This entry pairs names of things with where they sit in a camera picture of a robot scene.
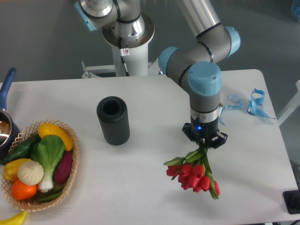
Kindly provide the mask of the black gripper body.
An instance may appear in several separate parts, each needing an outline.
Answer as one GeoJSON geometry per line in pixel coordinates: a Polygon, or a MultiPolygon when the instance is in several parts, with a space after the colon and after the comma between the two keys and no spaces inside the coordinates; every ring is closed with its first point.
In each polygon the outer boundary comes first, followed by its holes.
{"type": "Polygon", "coordinates": [[[197,118],[196,120],[191,118],[190,123],[184,124],[182,131],[189,138],[190,141],[195,142],[199,147],[205,148],[205,145],[198,144],[199,137],[202,137],[204,139],[217,138],[216,148],[225,144],[228,138],[227,134],[220,132],[218,129],[218,118],[208,123],[200,122],[199,118],[197,118]]]}

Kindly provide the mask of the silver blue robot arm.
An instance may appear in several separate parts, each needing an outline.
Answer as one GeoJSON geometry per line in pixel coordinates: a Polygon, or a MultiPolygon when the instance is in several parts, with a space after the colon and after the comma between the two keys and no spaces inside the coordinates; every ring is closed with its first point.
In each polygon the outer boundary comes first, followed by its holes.
{"type": "MultiPolygon", "coordinates": [[[[179,0],[196,44],[188,49],[168,47],[158,57],[160,71],[189,95],[191,122],[183,132],[197,145],[218,148],[227,135],[218,129],[221,71],[218,62],[235,53],[240,36],[220,22],[208,0],[179,0]]],[[[152,20],[138,0],[77,0],[75,8],[89,30],[101,30],[111,46],[117,76],[147,75],[152,20]]]]}

